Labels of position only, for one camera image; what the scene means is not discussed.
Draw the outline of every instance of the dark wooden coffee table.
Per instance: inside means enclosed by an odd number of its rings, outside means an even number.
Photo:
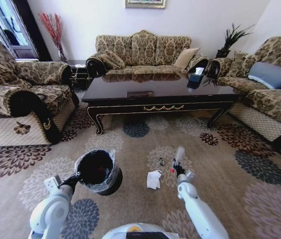
[[[204,86],[185,78],[174,81],[105,82],[94,79],[82,98],[88,103],[87,112],[103,134],[100,115],[143,114],[175,111],[218,110],[209,120],[208,127],[227,113],[237,99],[243,96],[229,86]]]

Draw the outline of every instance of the red dried branches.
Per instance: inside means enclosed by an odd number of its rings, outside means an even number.
[[[58,49],[62,48],[61,38],[63,30],[63,22],[59,15],[39,13],[39,17],[46,30],[50,33],[51,38]]]

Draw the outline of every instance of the gray pillow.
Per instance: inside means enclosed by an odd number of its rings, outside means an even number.
[[[249,79],[262,83],[269,89],[281,89],[281,67],[266,62],[255,63]]]

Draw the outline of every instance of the floral rug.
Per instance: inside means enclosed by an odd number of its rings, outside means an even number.
[[[185,169],[195,172],[199,196],[230,238],[281,239],[281,155],[247,127],[224,116],[208,129],[213,112],[207,111],[120,115],[103,117],[105,133],[98,136],[84,106],[74,113],[57,145],[0,147],[0,238],[27,238],[31,212],[48,196],[43,180],[55,174],[65,179],[76,159],[96,148],[116,150],[122,185],[113,195],[100,196],[78,184],[60,238],[100,239],[134,222],[198,238],[170,171],[182,145]],[[147,189],[147,174],[156,169],[162,171],[161,189]]]

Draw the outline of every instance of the floral sofa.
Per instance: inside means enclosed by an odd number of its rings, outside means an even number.
[[[281,66],[281,36],[268,39],[255,54],[245,54],[237,64],[232,64],[233,60],[230,58],[217,58],[209,64],[217,65],[218,83],[232,86],[236,91],[246,94],[230,113],[273,142],[274,147],[281,152],[281,89],[270,90],[261,83],[246,78],[257,61]],[[232,72],[239,75],[239,71],[245,71],[246,76],[232,77]]]
[[[186,36],[155,36],[145,30],[132,36],[100,35],[96,38],[97,53],[87,60],[91,78],[103,76],[105,81],[176,80],[187,77],[196,67],[206,67],[208,59],[196,54],[185,69],[173,66],[191,39]],[[124,69],[107,69],[97,57],[110,50],[126,64]]]
[[[0,146],[58,143],[79,100],[63,62],[16,62],[0,42]]]

